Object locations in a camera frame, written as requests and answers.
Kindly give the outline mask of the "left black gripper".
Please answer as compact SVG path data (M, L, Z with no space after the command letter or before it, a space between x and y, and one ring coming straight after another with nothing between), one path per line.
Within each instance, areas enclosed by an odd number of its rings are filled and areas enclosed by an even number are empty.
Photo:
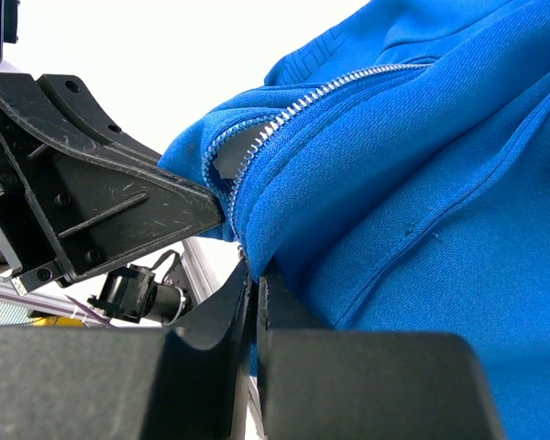
M73 75L0 72L0 274L18 293L102 275L219 226Z

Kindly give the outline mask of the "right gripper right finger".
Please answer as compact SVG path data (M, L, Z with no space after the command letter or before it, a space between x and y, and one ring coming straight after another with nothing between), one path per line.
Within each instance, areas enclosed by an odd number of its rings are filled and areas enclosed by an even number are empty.
M502 439L457 335L326 329L282 276L258 288L258 389L270 439Z

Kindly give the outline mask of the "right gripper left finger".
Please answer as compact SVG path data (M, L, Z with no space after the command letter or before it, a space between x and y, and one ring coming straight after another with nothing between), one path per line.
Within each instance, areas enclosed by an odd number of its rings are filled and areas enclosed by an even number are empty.
M241 439L253 283L240 261L170 328L0 327L0 439Z

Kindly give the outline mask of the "blue zip jacket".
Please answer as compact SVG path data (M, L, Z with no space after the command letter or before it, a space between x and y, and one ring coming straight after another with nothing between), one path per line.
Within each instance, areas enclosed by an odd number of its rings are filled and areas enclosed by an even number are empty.
M336 330L447 331L550 439L550 1L371 1L184 130L254 277Z

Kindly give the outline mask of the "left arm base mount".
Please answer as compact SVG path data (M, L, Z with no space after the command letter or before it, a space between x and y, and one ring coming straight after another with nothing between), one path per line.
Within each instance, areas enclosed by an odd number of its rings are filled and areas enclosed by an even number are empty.
M148 319L163 326L174 325L194 307L176 250L164 252L150 267L128 264L112 270L100 293L87 302L107 318L132 324Z

